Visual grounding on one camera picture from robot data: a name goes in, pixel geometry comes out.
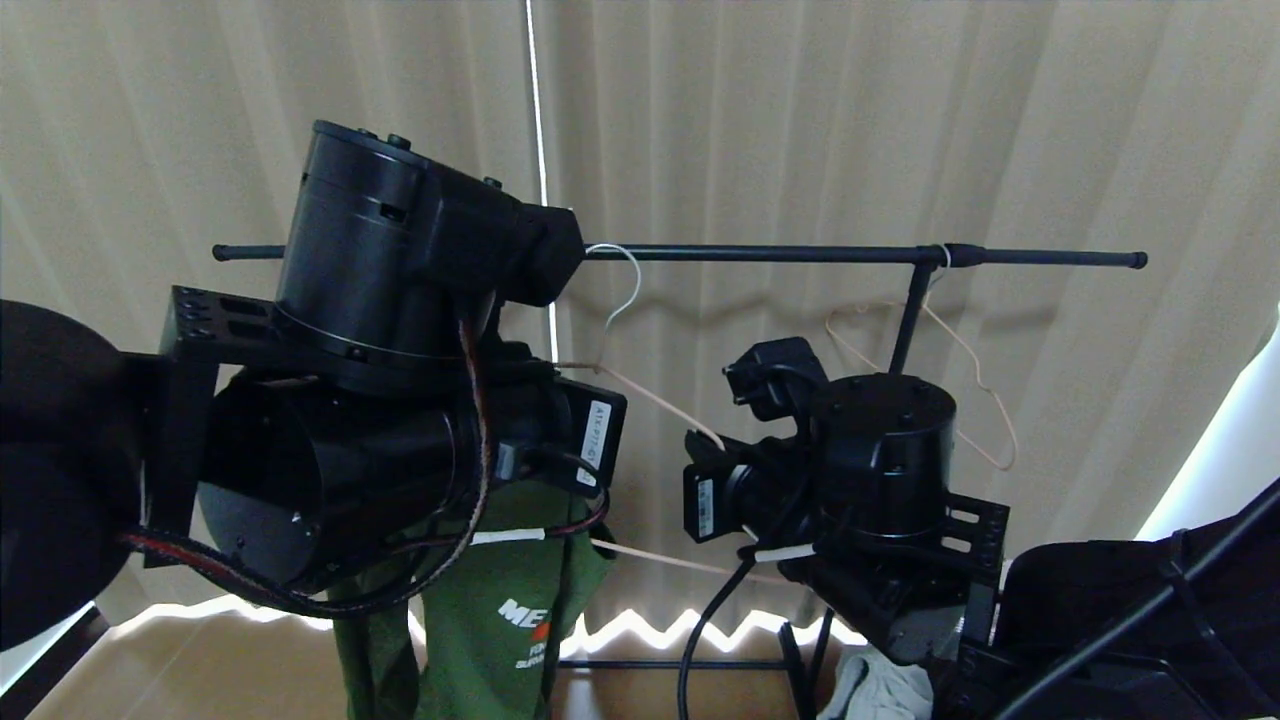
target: beige curtain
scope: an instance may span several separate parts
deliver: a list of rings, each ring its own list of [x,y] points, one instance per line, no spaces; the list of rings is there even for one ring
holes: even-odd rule
[[[970,341],[1021,446],[965,446],[954,486],[1014,506],[1010,552],[1132,537],[1274,320],[1280,299],[1280,5],[1222,3],[116,3],[0,5],[0,293],[154,350],[165,288],[270,296],[278,265],[216,242],[287,234],[310,123],[396,132],[429,156],[572,206],[591,242],[1146,250],[1121,269],[947,273],[932,305]],[[536,133],[527,22],[538,59]],[[906,268],[648,264],[608,364],[744,439],[719,368],[800,334],[867,369],[829,310],[901,299]],[[631,288],[588,264],[557,307],[589,359]],[[545,315],[508,333],[549,352]],[[895,310],[838,323],[886,361]],[[922,322],[908,370],[1009,452],[968,356]],[[608,384],[603,378],[591,382]],[[721,565],[680,525],[684,425],[632,397],[611,524]],[[197,533],[200,532],[197,521]],[[620,561],[589,614],[666,628],[719,580]],[[131,568],[111,619],[216,591]],[[806,620],[799,589],[744,587]]]

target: horizontal bar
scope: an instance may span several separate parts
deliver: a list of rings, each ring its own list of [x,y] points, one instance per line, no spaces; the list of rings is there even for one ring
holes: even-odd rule
[[[947,243],[914,247],[855,247],[828,245],[625,245],[636,260],[668,263],[869,263],[972,268],[974,265],[1092,265],[1143,268],[1146,252],[1087,252],[1079,250],[988,250],[977,245]],[[215,245],[215,260],[269,260],[284,258],[283,245]],[[588,260],[625,260],[626,255],[602,247]]]
[[[561,660],[572,670],[678,670],[678,660]],[[786,670],[781,660],[695,660],[694,670]]]

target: white cable tie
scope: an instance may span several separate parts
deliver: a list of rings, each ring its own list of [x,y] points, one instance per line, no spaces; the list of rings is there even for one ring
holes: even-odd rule
[[[471,544],[489,544],[492,542],[516,542],[526,539],[547,539],[547,528],[521,528],[517,530],[476,533],[471,538]]]
[[[809,557],[814,555],[813,543],[808,544],[792,544],[791,547],[778,547],[774,550],[762,550],[755,553],[756,562],[781,562],[783,560],[795,560],[797,557]]]

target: floor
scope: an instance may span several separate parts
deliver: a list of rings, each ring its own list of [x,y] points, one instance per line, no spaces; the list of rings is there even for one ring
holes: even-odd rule
[[[681,644],[655,651],[620,638],[593,657],[668,659],[677,656]],[[773,637],[759,632],[739,655],[774,659],[777,652]],[[718,655],[709,648],[707,657]],[[827,669],[832,665],[828,661]],[[676,673],[666,670],[562,670],[553,698],[556,716],[673,717],[675,685]],[[698,671],[690,700],[691,712],[700,720],[794,717],[782,673]],[[340,720],[344,708],[329,632],[294,618],[260,623],[225,614],[192,620],[156,618],[127,632],[110,630],[29,717]]]

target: green cloth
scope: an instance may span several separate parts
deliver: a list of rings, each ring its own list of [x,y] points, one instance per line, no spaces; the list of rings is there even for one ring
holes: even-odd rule
[[[493,493],[481,530],[571,523],[586,503],[536,482]],[[608,538],[598,525],[594,537]],[[397,559],[329,591],[344,598],[403,570]],[[604,579],[612,553],[580,533],[562,539],[481,544],[422,592],[428,667],[419,673],[407,606],[334,623],[351,720],[549,716],[559,642]]]

